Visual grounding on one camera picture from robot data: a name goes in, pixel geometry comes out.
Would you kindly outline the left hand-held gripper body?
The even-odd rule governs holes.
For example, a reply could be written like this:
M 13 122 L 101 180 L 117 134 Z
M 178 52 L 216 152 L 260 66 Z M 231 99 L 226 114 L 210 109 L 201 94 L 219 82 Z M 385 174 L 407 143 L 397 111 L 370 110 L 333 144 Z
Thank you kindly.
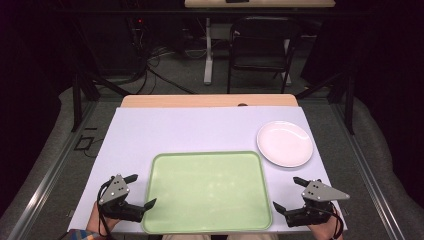
M 144 215 L 143 207 L 126 201 L 130 189 L 124 178 L 117 174 L 102 185 L 105 190 L 100 191 L 97 200 L 99 212 L 107 218 L 140 223 Z

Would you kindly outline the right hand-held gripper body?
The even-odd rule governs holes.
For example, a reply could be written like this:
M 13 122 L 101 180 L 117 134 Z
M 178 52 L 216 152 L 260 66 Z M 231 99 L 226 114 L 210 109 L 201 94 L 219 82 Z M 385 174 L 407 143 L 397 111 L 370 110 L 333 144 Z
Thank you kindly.
M 301 193 L 302 208 L 286 210 L 284 217 L 289 227 L 318 225 L 326 223 L 333 213 L 332 202 L 348 200 L 350 195 L 322 183 L 320 180 L 307 180 L 309 185 Z

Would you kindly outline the person's left hand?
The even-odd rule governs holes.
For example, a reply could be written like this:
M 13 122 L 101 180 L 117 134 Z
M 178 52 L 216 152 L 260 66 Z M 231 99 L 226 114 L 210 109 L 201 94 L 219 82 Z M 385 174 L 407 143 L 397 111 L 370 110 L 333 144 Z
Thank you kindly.
M 90 232 L 96 232 L 101 235 L 106 235 L 106 227 L 108 227 L 109 230 L 113 230 L 119 222 L 119 219 L 105 218 L 105 223 L 102 223 L 97 203 L 94 203 L 86 226 L 86 230 Z

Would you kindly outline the person's right hand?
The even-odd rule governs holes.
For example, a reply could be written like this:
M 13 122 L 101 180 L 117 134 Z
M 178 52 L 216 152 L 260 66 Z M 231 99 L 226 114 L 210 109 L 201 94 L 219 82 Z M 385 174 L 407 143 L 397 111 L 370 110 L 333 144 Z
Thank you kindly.
M 336 217 L 331 216 L 326 223 L 319 225 L 308 225 L 316 240 L 334 240 L 334 234 L 340 229 L 340 224 Z M 336 240 L 344 240 L 343 235 L 340 235 Z

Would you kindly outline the white round plate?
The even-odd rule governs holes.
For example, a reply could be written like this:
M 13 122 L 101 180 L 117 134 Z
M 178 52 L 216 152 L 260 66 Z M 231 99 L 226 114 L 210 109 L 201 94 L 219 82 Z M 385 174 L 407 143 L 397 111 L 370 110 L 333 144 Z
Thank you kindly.
M 313 154 L 311 137 L 301 127 L 286 121 L 273 121 L 262 126 L 256 142 L 262 155 L 281 167 L 301 166 Z

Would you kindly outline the light green tray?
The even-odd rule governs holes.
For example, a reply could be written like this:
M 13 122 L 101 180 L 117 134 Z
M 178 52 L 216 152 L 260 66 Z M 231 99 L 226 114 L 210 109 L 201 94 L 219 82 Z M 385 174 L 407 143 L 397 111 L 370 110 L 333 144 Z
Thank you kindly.
M 149 234 L 263 231 L 272 214 L 262 161 L 252 151 L 160 154 L 142 220 Z

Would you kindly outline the pale lilac table sheet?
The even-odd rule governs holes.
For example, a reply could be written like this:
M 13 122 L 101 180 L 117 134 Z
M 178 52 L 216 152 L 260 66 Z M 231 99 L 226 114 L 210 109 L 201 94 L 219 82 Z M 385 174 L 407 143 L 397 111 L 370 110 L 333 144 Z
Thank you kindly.
M 73 229 L 86 226 L 100 186 L 115 174 L 138 174 L 131 184 L 129 202 L 147 201 L 152 162 L 160 154 L 252 151 L 262 161 L 272 223 L 263 231 L 230 233 L 288 233 L 284 217 L 275 211 L 276 202 L 288 209 L 302 206 L 302 187 L 293 177 L 329 181 L 317 147 L 305 164 L 288 168 L 267 160 L 257 146 L 257 133 L 273 121 L 294 123 L 310 129 L 300 107 L 238 106 L 204 108 L 119 108 L 116 110 L 103 145 L 94 162 L 87 185 L 71 220 Z M 147 233 L 141 223 L 122 222 L 117 231 Z

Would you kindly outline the black metal stand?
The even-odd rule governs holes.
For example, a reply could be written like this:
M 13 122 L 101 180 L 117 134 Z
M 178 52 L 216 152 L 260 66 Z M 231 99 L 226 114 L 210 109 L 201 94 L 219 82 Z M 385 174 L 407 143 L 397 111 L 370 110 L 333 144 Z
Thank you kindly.
M 304 99 L 323 87 L 332 84 L 327 99 L 329 103 L 339 103 L 342 97 L 344 101 L 344 125 L 351 135 L 354 135 L 353 130 L 353 105 L 354 105 L 354 87 L 355 77 L 348 73 L 337 73 L 332 77 L 321 81 L 295 95 L 297 99 Z
M 113 92 L 119 94 L 120 96 L 127 96 L 129 92 L 118 87 L 112 82 L 94 74 L 91 72 L 82 72 L 77 73 L 72 80 L 72 96 L 73 96 L 73 113 L 74 113 L 74 122 L 72 131 L 75 132 L 82 123 L 83 112 L 82 112 L 82 97 L 81 94 L 84 94 L 85 97 L 90 102 L 96 102 L 100 99 L 99 90 L 96 88 L 95 84 L 99 83 L 106 88 L 112 90 Z

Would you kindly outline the wooden table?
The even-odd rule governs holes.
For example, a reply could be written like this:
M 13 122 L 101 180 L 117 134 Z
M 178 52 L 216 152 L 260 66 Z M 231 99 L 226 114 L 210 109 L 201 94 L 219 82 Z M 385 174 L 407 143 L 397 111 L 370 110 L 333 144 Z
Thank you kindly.
M 182 108 L 232 106 L 291 106 L 298 102 L 291 94 L 193 94 L 128 95 L 121 106 L 126 108 Z

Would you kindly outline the black chair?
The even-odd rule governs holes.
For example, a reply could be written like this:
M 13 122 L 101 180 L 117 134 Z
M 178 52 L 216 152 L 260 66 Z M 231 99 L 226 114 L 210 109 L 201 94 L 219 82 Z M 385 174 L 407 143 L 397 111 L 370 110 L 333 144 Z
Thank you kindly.
M 302 27 L 293 18 L 249 16 L 234 22 L 230 28 L 227 92 L 231 92 L 233 70 L 280 74 L 284 92 L 301 34 Z

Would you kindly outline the black device with red light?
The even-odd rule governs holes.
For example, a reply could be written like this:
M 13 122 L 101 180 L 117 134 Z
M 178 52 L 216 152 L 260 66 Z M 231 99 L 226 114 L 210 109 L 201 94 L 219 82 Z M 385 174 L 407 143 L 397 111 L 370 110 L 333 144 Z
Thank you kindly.
M 141 41 L 145 35 L 144 19 L 135 17 L 131 19 L 132 33 L 135 41 Z

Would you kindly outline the white-legged wooden desk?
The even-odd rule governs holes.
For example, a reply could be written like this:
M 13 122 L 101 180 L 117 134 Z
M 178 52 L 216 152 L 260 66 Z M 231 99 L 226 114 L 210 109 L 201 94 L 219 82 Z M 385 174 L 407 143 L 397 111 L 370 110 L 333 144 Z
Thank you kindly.
M 243 0 L 241 3 L 228 3 L 227 0 L 185 0 L 186 8 L 330 8 L 334 7 L 335 0 Z M 205 20 L 206 61 L 204 84 L 212 83 L 213 53 L 212 40 L 229 39 L 229 23 L 212 23 L 210 18 Z

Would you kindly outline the aluminium floor rail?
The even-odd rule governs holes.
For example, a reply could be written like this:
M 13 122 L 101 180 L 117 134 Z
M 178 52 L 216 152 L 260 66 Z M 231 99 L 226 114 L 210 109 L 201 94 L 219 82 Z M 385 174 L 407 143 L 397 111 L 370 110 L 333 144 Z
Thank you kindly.
M 67 162 L 67 156 L 76 144 L 84 126 L 97 106 L 88 102 L 82 110 L 82 120 L 72 132 L 73 107 L 63 105 L 58 120 L 40 155 L 17 196 L 0 219 L 0 230 L 5 229 L 2 240 L 26 240 L 29 231 L 52 192 Z
M 349 145 L 355 155 L 356 165 L 364 182 L 365 187 L 370 195 L 373 202 L 374 208 L 385 228 L 385 231 L 390 240 L 406 240 L 405 236 L 396 220 L 391 207 L 388 204 L 387 198 L 385 197 L 377 179 L 375 178 L 372 169 L 370 168 L 365 154 L 359 144 L 356 134 L 352 134 L 351 131 L 345 126 L 344 121 L 344 110 L 339 105 L 332 105 L 331 109 L 338 124 L 342 127 L 345 137 L 347 138 Z

